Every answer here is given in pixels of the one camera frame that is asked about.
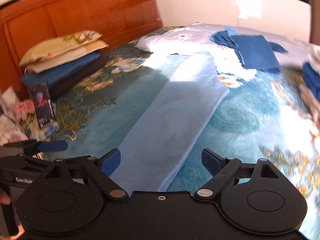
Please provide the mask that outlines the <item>left hand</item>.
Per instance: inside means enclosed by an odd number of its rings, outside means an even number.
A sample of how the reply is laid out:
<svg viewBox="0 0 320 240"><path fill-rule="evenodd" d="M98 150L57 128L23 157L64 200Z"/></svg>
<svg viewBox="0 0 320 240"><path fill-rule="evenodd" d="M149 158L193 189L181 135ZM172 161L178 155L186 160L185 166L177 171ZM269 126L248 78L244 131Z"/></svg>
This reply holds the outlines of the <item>left hand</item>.
<svg viewBox="0 0 320 240"><path fill-rule="evenodd" d="M0 204L9 205L11 203L11 198L5 193L4 190L0 189Z"/></svg>

